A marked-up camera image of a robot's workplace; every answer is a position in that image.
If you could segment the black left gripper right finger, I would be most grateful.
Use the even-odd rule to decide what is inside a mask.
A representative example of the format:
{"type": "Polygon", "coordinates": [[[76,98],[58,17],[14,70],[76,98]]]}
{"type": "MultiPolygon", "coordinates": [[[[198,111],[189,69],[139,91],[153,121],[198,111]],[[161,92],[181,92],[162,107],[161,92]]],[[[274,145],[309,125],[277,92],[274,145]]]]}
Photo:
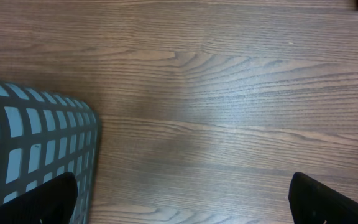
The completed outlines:
{"type": "Polygon", "coordinates": [[[294,173],[288,201],[295,224],[358,224],[358,203],[310,176],[294,173]]]}

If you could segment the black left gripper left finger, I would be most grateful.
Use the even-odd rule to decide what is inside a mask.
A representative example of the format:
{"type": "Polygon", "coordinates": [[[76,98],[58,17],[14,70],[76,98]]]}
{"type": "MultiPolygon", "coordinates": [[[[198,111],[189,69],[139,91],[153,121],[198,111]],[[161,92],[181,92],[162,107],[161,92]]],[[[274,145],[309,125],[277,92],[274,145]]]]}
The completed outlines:
{"type": "Polygon", "coordinates": [[[74,173],[63,173],[1,205],[0,224],[68,224],[77,196],[74,173]]]}

